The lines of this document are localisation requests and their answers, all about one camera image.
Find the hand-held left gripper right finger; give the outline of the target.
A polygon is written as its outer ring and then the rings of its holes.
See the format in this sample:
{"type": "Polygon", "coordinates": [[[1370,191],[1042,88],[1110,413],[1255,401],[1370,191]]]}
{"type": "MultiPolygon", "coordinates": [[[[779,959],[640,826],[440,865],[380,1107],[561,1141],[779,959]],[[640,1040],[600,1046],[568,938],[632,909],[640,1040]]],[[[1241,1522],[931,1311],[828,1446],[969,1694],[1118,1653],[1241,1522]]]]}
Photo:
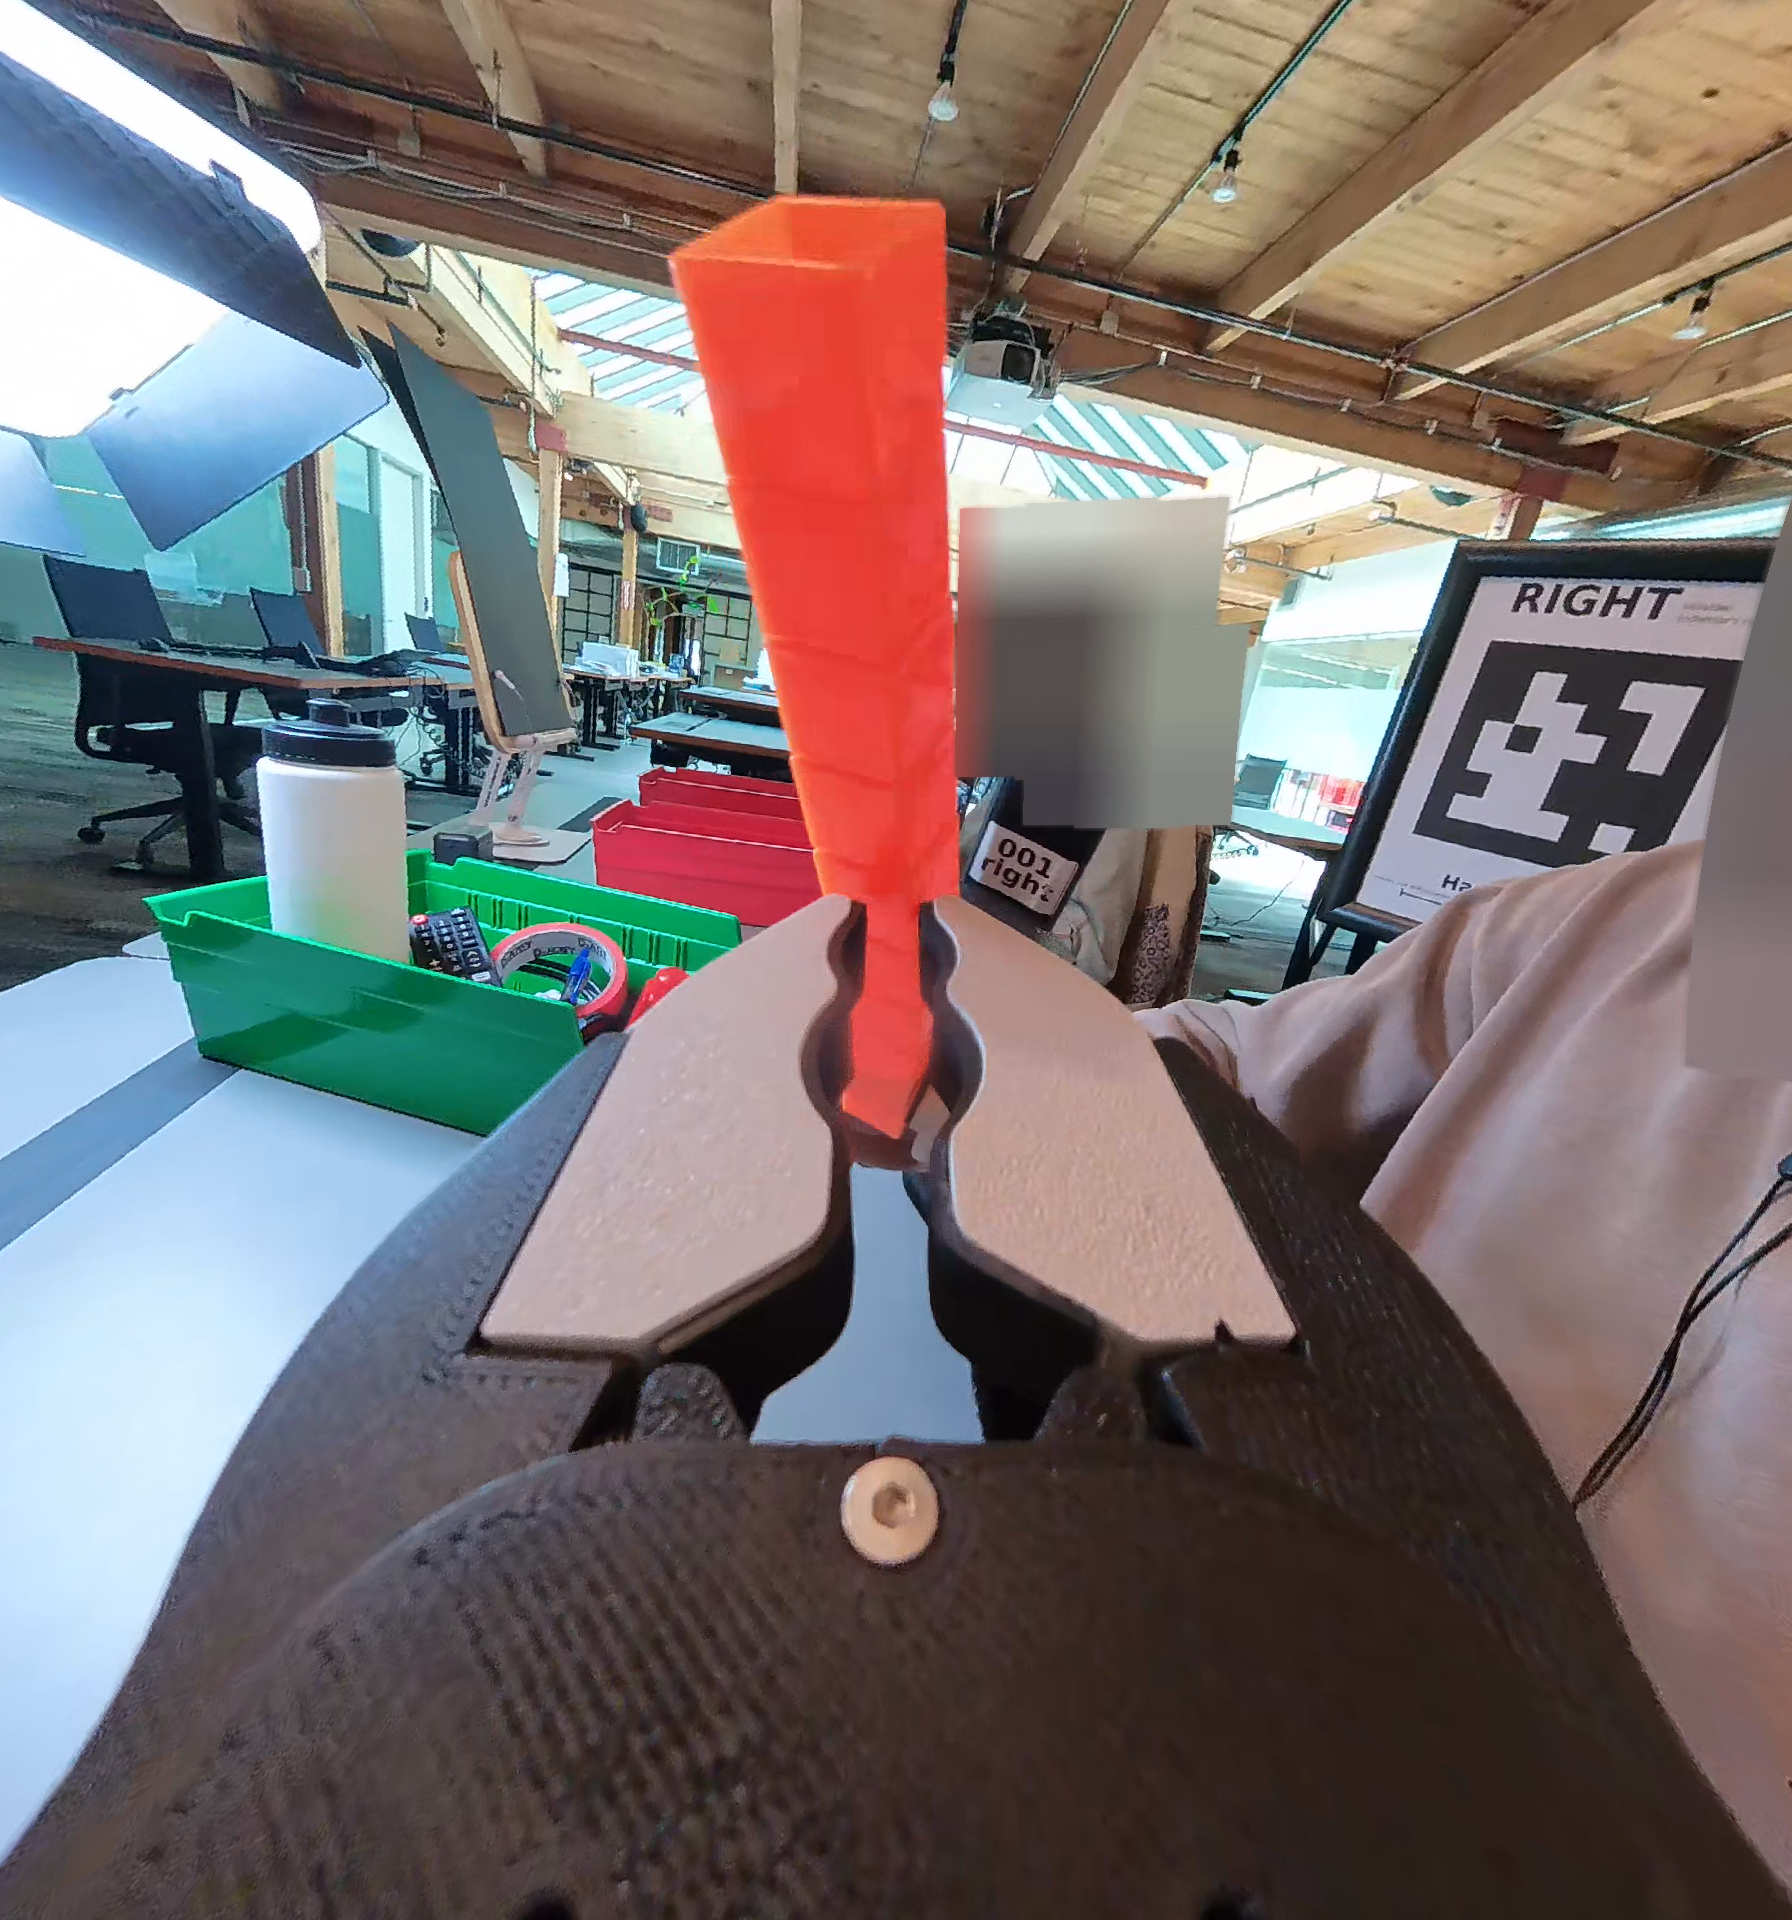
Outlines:
{"type": "Polygon", "coordinates": [[[938,1241],[1107,1355],[1288,1348],[1292,1311],[1139,1021],[959,897],[924,932],[938,1241]]]}

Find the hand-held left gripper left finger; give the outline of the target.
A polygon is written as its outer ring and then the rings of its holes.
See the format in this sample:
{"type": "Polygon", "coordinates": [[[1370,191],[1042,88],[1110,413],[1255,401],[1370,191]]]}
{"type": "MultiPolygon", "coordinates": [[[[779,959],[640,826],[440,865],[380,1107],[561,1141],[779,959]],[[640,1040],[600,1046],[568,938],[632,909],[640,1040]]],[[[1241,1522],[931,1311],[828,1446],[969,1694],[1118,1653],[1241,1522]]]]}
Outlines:
{"type": "Polygon", "coordinates": [[[857,909],[822,897],[634,1021],[480,1323],[502,1355],[676,1355],[828,1242],[857,909]]]}

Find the green plastic bin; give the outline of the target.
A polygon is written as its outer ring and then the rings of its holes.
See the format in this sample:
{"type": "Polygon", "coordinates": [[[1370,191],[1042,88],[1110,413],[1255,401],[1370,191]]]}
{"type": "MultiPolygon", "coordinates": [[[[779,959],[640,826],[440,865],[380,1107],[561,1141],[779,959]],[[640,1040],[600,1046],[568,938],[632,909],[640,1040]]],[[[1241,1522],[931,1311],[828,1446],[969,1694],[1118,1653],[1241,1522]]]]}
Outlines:
{"type": "MultiPolygon", "coordinates": [[[[701,972],[739,946],[716,910],[502,864],[408,852],[409,910],[469,910],[492,946],[536,926],[587,926],[625,955],[638,996],[666,969],[701,972]]],[[[262,878],[151,897],[199,1051],[213,1062],[490,1135],[582,1048],[576,1013],[490,987],[273,932],[262,878]]]]}

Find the long orange block stick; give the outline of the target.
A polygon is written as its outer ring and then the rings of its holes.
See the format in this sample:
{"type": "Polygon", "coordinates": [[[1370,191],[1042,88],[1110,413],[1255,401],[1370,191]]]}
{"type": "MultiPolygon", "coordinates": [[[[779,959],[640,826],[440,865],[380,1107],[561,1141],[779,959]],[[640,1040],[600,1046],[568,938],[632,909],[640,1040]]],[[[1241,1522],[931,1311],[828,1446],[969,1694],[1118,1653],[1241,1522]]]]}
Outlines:
{"type": "Polygon", "coordinates": [[[839,1107],[898,1141],[931,1067],[922,914],[959,881],[945,212],[777,196],[677,247],[794,783],[864,909],[839,1107]]]}

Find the low red plastic bin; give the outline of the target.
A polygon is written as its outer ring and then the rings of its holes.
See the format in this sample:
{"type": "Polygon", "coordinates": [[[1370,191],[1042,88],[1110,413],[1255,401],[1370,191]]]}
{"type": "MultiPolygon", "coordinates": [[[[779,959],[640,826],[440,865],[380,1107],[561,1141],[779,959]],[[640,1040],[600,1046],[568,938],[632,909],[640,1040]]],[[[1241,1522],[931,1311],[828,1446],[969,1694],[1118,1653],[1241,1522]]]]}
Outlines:
{"type": "Polygon", "coordinates": [[[622,802],[593,824],[606,890],[727,914],[784,920],[822,895],[806,829],[781,814],[691,800],[622,802]]]}

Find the large red plastic bin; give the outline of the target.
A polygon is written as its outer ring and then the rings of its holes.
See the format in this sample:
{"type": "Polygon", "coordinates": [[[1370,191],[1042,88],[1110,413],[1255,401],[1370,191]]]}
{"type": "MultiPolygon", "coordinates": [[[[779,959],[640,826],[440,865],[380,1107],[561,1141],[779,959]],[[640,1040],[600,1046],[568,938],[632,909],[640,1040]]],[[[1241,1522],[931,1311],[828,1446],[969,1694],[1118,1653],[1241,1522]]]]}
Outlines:
{"type": "Polygon", "coordinates": [[[802,802],[790,780],[760,780],[695,766],[656,766],[640,776],[640,802],[737,811],[806,829],[802,802]]]}

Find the black remote control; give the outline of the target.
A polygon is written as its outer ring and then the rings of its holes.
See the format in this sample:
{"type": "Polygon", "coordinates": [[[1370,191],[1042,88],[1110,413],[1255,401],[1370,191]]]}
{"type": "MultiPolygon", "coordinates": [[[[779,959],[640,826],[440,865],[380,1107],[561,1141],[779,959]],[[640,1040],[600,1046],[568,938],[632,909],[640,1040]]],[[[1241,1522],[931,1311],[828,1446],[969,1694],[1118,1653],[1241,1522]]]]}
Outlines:
{"type": "Polygon", "coordinates": [[[484,987],[502,987],[499,965],[484,926],[469,906],[423,910],[409,916],[409,961],[437,972],[484,987]]]}

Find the green potted plant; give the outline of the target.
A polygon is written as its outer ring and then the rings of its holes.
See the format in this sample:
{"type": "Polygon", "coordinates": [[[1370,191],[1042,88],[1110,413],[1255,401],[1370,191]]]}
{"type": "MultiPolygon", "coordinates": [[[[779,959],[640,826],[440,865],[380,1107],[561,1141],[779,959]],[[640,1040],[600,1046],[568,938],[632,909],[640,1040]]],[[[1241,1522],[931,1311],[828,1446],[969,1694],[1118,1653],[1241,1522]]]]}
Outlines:
{"type": "Polygon", "coordinates": [[[691,573],[640,579],[640,652],[659,667],[691,660],[708,644],[716,596],[691,573]]]}

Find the white bottle black cap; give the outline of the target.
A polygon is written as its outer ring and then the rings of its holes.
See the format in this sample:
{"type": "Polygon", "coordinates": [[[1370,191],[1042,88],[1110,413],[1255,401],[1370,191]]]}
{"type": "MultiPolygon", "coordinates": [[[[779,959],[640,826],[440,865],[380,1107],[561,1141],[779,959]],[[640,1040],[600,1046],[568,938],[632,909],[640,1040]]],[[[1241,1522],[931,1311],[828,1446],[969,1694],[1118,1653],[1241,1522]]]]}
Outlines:
{"type": "Polygon", "coordinates": [[[391,738],[344,701],[311,701],[262,731],[256,790],[273,929],[408,965],[408,787],[391,738]]]}

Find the ceiling mounted device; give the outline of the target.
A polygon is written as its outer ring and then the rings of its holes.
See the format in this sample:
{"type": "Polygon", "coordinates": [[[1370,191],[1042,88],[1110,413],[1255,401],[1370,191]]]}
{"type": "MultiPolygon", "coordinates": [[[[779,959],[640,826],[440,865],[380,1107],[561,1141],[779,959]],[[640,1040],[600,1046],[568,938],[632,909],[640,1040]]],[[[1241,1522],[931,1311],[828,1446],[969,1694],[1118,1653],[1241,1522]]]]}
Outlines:
{"type": "Polygon", "coordinates": [[[1027,424],[1058,397],[1054,331],[1022,317],[978,317],[950,363],[945,409],[1027,424]]]}

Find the black framed marker sign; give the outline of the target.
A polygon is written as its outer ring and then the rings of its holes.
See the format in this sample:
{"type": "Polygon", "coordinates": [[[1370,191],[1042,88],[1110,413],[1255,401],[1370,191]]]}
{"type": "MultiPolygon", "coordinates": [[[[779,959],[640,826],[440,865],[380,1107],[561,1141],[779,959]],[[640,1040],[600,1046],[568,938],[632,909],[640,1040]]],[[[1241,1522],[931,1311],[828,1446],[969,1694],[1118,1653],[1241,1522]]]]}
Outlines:
{"type": "Polygon", "coordinates": [[[1698,840],[1774,538],[1459,541],[1285,985],[1502,880],[1698,840]]]}

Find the black board with wooden rim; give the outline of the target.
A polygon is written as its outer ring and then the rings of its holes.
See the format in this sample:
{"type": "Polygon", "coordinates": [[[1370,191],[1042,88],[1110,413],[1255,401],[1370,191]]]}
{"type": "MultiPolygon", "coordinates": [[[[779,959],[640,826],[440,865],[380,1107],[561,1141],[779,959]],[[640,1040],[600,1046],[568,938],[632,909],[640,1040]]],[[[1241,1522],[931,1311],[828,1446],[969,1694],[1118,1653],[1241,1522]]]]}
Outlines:
{"type": "Polygon", "coordinates": [[[393,329],[362,337],[376,371],[423,451],[454,538],[452,596],[471,660],[492,759],[467,830],[487,830],[492,859],[563,865],[578,835],[527,817],[545,757],[578,738],[568,680],[552,635],[537,550],[486,403],[393,329]]]}

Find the wooden office desk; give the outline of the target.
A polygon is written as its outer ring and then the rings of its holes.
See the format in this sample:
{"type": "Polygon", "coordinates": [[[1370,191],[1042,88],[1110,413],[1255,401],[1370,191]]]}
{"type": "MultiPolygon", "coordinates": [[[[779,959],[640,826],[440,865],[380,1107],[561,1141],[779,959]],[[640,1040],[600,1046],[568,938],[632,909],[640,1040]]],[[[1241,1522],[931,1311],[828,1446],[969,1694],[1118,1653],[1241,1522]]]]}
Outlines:
{"type": "Polygon", "coordinates": [[[193,652],[131,641],[36,635],[32,647],[77,664],[77,750],[106,766],[173,780],[171,797],[97,811],[77,830],[97,847],[108,830],[141,824],[136,854],[118,872],[157,874],[156,844],[181,833],[188,876],[225,876],[225,830],[260,836],[256,757],[262,725],[242,721],[242,695],[271,713],[298,714],[317,702],[348,702],[356,714],[389,709],[401,721],[428,701],[464,705],[469,683],[423,676],[373,676],[299,667],[248,652],[193,652]]]}

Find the black office chair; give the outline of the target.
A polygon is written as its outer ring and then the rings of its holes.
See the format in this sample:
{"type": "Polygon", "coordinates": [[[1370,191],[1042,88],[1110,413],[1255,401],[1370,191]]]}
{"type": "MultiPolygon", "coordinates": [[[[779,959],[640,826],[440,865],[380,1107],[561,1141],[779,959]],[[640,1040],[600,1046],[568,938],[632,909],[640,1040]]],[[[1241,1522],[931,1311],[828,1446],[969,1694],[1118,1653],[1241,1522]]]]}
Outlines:
{"type": "Polygon", "coordinates": [[[113,824],[144,819],[136,870],[153,867],[153,844],[182,830],[191,878],[217,881],[224,867],[224,829],[259,835],[256,816],[245,797],[245,778],[260,754],[260,729],[238,721],[242,685],[182,667],[126,662],[125,650],[142,659],[171,659],[173,638],[162,603],[141,569],[115,569],[58,558],[44,562],[69,641],[90,641],[96,650],[74,650],[79,698],[74,743],[82,756],[134,766],[177,780],[177,797],[97,811],[77,836],[86,844],[103,840],[113,824]]]}

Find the studio softbox light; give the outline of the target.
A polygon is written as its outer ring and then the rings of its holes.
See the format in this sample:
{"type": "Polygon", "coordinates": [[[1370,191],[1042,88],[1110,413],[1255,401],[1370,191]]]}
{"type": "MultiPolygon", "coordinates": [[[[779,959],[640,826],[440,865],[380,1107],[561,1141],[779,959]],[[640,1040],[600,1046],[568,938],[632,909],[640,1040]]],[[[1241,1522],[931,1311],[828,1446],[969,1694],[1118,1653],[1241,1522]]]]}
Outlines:
{"type": "Polygon", "coordinates": [[[0,5],[0,544],[82,558],[44,445],[86,440],[151,550],[386,404],[314,268],[309,191],[0,5]]]}

